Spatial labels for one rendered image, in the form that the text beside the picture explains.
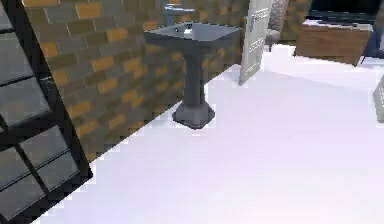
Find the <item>brown wooden cabinet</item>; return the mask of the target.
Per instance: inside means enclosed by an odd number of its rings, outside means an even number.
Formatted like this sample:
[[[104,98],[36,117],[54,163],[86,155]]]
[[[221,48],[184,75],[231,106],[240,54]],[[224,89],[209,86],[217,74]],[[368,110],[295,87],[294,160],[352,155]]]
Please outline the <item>brown wooden cabinet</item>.
[[[294,55],[357,66],[372,33],[370,24],[307,19],[298,32]]]

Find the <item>grey pedestal sink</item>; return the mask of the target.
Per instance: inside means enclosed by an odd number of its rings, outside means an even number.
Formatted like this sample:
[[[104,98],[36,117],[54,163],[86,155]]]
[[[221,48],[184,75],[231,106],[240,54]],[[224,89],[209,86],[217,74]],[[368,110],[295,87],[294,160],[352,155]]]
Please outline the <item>grey pedestal sink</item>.
[[[193,33],[185,35],[185,24],[192,23]],[[231,46],[239,38],[241,29],[187,21],[170,26],[146,30],[147,43],[175,50],[182,54],[186,64],[183,99],[172,114],[173,120],[191,129],[201,129],[214,117],[215,112],[205,100],[203,61],[214,50]]]

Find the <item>black framed glass shower door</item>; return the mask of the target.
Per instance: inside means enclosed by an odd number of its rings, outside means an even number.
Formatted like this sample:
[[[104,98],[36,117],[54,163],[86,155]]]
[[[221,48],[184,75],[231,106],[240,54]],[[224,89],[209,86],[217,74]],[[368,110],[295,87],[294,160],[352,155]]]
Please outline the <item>black framed glass shower door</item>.
[[[0,224],[31,224],[93,177],[21,0],[0,0]]]

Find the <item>white panelled room door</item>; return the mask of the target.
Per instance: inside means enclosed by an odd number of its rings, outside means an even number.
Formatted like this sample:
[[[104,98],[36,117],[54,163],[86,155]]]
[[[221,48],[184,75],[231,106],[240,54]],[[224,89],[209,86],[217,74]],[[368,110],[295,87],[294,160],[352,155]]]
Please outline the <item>white panelled room door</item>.
[[[243,85],[260,69],[271,6],[271,0],[250,0],[245,24],[239,85]],[[253,32],[249,32],[249,19],[252,15],[260,19],[254,23]]]

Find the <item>grey quilted chair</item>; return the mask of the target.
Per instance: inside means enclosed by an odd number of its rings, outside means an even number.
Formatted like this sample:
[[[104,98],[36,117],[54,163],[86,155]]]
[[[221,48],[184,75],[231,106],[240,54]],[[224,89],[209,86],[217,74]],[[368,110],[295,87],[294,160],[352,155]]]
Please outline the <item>grey quilted chair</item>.
[[[280,40],[288,4],[289,0],[272,0],[271,12],[265,39],[265,44],[269,47],[269,50],[272,50],[272,46]]]

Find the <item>black television set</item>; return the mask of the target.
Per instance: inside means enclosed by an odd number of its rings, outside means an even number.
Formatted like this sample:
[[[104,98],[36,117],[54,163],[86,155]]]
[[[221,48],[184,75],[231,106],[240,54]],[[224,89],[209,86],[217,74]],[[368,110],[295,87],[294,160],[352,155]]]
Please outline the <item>black television set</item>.
[[[307,19],[374,24],[383,0],[312,0]]]

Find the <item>blue wall shelf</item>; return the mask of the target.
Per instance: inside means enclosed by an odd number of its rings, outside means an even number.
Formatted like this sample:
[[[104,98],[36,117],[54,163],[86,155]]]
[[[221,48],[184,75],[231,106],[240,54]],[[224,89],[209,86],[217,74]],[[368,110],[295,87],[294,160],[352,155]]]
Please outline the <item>blue wall shelf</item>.
[[[171,16],[179,16],[185,14],[193,14],[196,12],[195,9],[192,8],[183,8],[181,5],[177,4],[166,4],[164,6],[164,11],[167,15]]]

